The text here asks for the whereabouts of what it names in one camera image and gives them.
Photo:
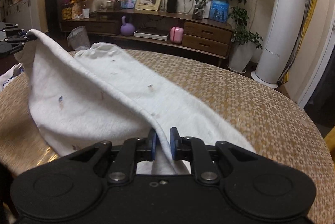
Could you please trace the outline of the long wooden tv cabinet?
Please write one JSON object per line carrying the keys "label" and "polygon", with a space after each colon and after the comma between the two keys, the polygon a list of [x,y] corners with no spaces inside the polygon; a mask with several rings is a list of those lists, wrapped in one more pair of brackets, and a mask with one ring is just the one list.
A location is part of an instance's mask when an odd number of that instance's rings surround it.
{"label": "long wooden tv cabinet", "polygon": [[[150,38],[126,36],[121,26],[126,18],[135,30],[151,33]],[[84,26],[88,34],[112,37],[121,42],[134,40],[143,47],[154,44],[159,47],[176,48],[178,52],[192,51],[213,56],[219,62],[229,56],[231,50],[232,28],[227,23],[209,19],[195,20],[191,15],[161,11],[104,9],[86,19],[62,20],[61,31],[69,33],[76,27]]]}

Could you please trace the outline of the white tower air conditioner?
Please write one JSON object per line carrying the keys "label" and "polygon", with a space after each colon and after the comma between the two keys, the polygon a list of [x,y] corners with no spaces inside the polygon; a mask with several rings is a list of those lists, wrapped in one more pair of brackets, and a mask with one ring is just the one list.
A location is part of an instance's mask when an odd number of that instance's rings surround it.
{"label": "white tower air conditioner", "polygon": [[306,0],[275,0],[261,57],[251,77],[272,89],[293,51],[302,24]]}

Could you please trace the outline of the pink case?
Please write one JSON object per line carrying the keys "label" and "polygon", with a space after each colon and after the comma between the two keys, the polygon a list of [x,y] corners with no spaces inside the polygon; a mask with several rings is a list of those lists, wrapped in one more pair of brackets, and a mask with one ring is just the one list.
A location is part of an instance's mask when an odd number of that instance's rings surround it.
{"label": "pink case", "polygon": [[172,43],[181,44],[183,39],[184,29],[181,27],[174,26],[170,30],[170,41]]}

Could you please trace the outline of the purple kettlebell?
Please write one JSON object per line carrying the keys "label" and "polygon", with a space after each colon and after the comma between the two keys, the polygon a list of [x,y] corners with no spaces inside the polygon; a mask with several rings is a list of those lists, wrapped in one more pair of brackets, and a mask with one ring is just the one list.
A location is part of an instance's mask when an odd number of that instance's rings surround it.
{"label": "purple kettlebell", "polygon": [[136,28],[133,24],[130,23],[129,17],[127,15],[124,15],[121,18],[121,27],[120,27],[121,35],[126,37],[133,36],[135,31]]}

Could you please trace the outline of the gold framed photo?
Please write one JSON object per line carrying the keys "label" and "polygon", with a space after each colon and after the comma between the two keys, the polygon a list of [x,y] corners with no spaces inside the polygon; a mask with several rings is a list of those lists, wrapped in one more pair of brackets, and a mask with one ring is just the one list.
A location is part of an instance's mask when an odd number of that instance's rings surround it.
{"label": "gold framed photo", "polygon": [[161,0],[136,0],[135,9],[159,11]]}

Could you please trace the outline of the gold floral lace tablecloth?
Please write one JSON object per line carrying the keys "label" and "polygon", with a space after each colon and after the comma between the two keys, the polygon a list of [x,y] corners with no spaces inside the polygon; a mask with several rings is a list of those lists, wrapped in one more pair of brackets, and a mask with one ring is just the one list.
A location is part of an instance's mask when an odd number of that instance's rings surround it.
{"label": "gold floral lace tablecloth", "polygon": [[[312,178],[315,223],[334,223],[334,164],[309,116],[281,93],[252,79],[198,61],[131,50],[131,56],[209,105],[255,151]],[[28,110],[28,77],[22,73],[1,92],[1,163],[17,175],[56,159]]]}

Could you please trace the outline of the black speaker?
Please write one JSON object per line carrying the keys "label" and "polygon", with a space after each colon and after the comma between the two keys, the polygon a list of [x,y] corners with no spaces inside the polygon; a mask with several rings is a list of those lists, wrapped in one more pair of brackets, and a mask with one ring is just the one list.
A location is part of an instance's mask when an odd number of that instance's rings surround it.
{"label": "black speaker", "polygon": [[178,0],[167,0],[166,11],[168,13],[176,13],[177,12],[177,3],[178,3]]}

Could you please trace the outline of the white plastic bag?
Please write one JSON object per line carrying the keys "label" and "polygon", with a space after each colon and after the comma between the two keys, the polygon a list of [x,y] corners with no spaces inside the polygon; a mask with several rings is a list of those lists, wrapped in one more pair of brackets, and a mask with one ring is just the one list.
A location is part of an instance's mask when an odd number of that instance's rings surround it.
{"label": "white plastic bag", "polygon": [[91,47],[89,37],[84,26],[76,27],[67,37],[68,45],[75,51],[87,50]]}

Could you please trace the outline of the white flat box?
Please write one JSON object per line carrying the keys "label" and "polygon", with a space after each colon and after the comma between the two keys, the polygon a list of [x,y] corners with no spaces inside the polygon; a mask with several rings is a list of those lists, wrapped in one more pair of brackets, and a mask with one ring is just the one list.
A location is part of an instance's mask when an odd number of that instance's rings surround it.
{"label": "white flat box", "polygon": [[135,31],[133,36],[138,38],[167,41],[169,38],[169,32],[158,29],[141,28]]}

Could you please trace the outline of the blue picture box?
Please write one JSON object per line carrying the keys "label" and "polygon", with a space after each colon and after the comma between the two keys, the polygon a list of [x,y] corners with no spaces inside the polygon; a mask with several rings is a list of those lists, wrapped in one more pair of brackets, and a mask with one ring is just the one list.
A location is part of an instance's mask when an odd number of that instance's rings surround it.
{"label": "blue picture box", "polygon": [[229,3],[225,0],[212,0],[209,19],[226,23],[228,19]]}

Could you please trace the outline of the light grey printed sweatpants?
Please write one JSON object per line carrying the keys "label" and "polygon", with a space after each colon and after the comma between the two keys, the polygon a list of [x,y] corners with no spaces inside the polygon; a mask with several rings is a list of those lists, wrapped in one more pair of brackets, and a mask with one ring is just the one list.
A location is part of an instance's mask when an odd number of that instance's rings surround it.
{"label": "light grey printed sweatpants", "polygon": [[160,146],[139,174],[186,174],[172,159],[172,127],[213,145],[223,140],[253,150],[247,139],[200,99],[137,61],[125,50],[95,43],[71,55],[41,31],[23,49],[21,62],[30,79],[28,107],[43,139],[60,156],[99,141],[115,145],[146,137],[151,129]]}

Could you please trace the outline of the blue white polo shirt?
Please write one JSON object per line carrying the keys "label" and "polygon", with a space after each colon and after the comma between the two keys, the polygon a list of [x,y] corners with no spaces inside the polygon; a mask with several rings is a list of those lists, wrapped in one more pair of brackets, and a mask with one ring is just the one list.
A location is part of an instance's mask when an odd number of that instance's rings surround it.
{"label": "blue white polo shirt", "polygon": [[24,67],[22,63],[15,64],[12,68],[10,68],[6,73],[1,75],[0,77],[0,92],[3,91],[5,87],[11,81],[13,81],[18,75],[20,75],[22,72],[24,72]]}

